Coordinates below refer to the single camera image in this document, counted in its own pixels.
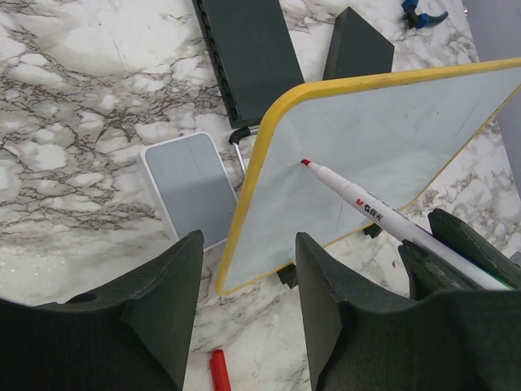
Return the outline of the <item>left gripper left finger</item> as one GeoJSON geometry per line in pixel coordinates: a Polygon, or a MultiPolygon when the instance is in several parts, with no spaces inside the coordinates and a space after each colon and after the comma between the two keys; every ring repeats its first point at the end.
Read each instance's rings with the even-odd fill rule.
{"type": "Polygon", "coordinates": [[[182,389],[203,244],[203,234],[193,231],[63,304],[2,300],[2,389],[182,389]]]}

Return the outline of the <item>red and white marker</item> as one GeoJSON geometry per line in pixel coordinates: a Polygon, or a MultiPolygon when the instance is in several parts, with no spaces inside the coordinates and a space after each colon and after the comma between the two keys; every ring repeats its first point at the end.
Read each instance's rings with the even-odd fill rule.
{"type": "Polygon", "coordinates": [[[441,257],[442,262],[458,275],[480,288],[487,290],[512,290],[513,287],[505,280],[494,276],[481,266],[476,266],[463,256],[442,244],[432,234],[411,222],[394,208],[377,199],[369,192],[353,182],[343,178],[336,172],[310,160],[301,161],[316,177],[337,193],[363,216],[388,232],[401,242],[408,240],[420,248],[441,257]]]}

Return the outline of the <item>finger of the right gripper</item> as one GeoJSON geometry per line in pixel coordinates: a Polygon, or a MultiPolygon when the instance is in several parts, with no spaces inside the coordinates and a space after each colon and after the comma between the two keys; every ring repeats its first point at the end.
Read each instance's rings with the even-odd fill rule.
{"type": "Polygon", "coordinates": [[[472,289],[440,257],[417,244],[404,240],[398,252],[409,277],[409,294],[413,300],[422,300],[442,290],[472,289]]]}
{"type": "Polygon", "coordinates": [[[441,243],[511,287],[520,287],[520,267],[464,221],[443,209],[431,211],[428,221],[441,243]]]}

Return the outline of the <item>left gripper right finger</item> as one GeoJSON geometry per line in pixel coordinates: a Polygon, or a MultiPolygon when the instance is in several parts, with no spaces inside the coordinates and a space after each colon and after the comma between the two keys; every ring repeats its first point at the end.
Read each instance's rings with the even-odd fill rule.
{"type": "Polygon", "coordinates": [[[296,236],[310,382],[315,390],[517,390],[520,295],[390,292],[296,236]]]}

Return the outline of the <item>red marker cap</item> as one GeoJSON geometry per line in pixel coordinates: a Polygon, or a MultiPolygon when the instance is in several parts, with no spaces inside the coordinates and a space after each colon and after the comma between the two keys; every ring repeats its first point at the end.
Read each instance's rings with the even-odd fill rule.
{"type": "Polygon", "coordinates": [[[216,349],[212,352],[210,370],[214,391],[232,390],[223,349],[216,349]]]}

